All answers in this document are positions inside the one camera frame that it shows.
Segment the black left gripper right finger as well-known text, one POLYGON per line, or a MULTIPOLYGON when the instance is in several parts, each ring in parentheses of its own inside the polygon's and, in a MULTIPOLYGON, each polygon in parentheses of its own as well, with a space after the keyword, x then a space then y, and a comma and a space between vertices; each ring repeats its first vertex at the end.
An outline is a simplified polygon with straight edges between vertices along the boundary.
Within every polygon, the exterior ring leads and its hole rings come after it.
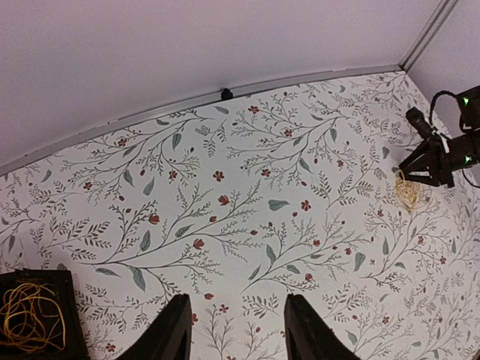
POLYGON ((289 360, 358 360, 327 326, 303 295, 289 294, 284 306, 289 360))

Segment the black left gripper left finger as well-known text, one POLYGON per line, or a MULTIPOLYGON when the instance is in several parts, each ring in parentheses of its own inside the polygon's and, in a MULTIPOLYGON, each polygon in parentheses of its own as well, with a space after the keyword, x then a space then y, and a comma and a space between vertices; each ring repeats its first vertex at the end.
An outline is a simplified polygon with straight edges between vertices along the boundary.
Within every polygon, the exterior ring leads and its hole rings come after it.
POLYGON ((189 295, 173 296, 137 341, 117 359, 189 359, 192 315, 189 295))

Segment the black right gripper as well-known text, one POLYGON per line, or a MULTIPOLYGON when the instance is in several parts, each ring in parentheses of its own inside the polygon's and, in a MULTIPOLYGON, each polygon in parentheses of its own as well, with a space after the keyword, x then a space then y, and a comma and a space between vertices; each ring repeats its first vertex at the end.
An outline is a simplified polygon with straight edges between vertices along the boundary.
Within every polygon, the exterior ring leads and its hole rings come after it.
POLYGON ((400 163, 399 169, 404 171, 404 178, 409 182, 433 187, 445 185, 447 188, 453 188, 455 186, 452 169, 447 161, 446 150, 442 140, 434 138, 423 140, 400 163))

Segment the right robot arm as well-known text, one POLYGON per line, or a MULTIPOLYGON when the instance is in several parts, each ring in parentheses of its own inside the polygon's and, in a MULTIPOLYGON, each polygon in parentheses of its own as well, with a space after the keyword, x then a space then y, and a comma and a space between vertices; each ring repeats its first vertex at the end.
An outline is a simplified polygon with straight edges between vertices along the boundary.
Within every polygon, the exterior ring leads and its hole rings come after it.
POLYGON ((399 165, 400 176, 408 182, 448 188, 455 186, 454 173, 479 164, 479 87, 459 94, 439 91, 433 96, 428 117, 413 107, 406 120, 422 138, 420 145, 399 165), (450 138, 434 126, 434 107, 438 98, 454 98, 460 110, 459 128, 462 134, 450 138))

